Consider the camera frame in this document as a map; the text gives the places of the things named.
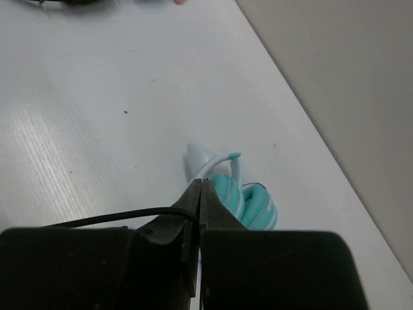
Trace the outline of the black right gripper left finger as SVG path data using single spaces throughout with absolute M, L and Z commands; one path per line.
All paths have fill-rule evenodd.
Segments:
M 201 188 L 193 181 L 138 229 L 3 231 L 1 308 L 188 309 L 196 295 Z

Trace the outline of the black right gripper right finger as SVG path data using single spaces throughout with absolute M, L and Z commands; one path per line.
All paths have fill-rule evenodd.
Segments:
M 352 253 L 328 231 L 248 230 L 211 181 L 199 206 L 203 309 L 367 309 Z

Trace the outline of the black wired headphones taped band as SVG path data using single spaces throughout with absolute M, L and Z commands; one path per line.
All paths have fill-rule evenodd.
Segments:
M 174 215 L 182 216 L 186 219 L 192 220 L 193 222 L 198 222 L 198 217 L 186 209 L 177 207 L 155 207 L 148 209 L 139 209 L 134 211 L 117 212 L 112 214 L 105 214 L 100 216 L 93 216 L 89 218 L 83 218 L 79 220 L 73 220 L 69 222 L 56 223 L 52 225 L 47 225 L 46 227 L 65 227 L 65 228 L 77 228 L 84 227 L 88 225 L 95 225 L 99 223 L 116 222 L 120 220 L 128 220 L 133 218 L 142 218 L 147 216 L 158 216 L 158 215 Z

